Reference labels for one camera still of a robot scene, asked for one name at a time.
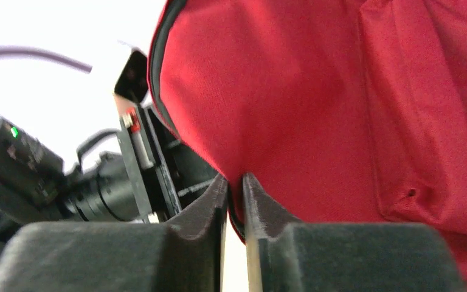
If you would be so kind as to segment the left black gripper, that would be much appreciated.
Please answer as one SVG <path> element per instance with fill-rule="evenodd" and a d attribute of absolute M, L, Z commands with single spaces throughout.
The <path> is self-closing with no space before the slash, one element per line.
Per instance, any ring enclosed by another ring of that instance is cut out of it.
<path fill-rule="evenodd" d="M 148 60 L 133 49 L 114 93 L 142 103 L 148 93 Z M 132 106 L 120 118 L 119 144 L 126 173 L 144 223 L 161 223 L 181 213 L 210 186 L 217 171 L 176 138 L 152 106 Z"/>

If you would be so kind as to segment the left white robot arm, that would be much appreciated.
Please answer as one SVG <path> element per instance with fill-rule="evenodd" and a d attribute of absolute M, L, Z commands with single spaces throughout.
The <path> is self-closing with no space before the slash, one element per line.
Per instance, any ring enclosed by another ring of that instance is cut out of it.
<path fill-rule="evenodd" d="M 119 129 L 104 129 L 64 162 L 0 116 L 0 253 L 22 226 L 39 221 L 167 221 L 201 196 L 216 171 L 158 119 L 148 92 L 147 57 L 132 49 L 114 93 L 133 101 Z"/>

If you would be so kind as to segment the red backpack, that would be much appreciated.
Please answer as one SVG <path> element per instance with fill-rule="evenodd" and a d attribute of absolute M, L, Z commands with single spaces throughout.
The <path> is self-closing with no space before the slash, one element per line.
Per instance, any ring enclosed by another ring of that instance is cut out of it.
<path fill-rule="evenodd" d="M 467 281 L 467 1 L 167 1 L 148 84 L 230 183 L 309 222 L 420 222 Z"/>

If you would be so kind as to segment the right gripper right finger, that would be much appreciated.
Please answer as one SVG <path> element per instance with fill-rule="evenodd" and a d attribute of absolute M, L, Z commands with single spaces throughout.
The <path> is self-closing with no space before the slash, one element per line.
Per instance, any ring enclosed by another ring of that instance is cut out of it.
<path fill-rule="evenodd" d="M 423 224 L 306 223 L 243 177 L 251 291 L 466 291 L 438 232 Z"/>

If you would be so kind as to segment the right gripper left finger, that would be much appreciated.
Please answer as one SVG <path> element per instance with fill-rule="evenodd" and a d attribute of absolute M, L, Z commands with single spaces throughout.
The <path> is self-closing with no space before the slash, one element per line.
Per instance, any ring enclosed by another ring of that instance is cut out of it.
<path fill-rule="evenodd" d="M 0 257 L 0 291 L 219 291 L 228 183 L 164 223 L 29 224 Z"/>

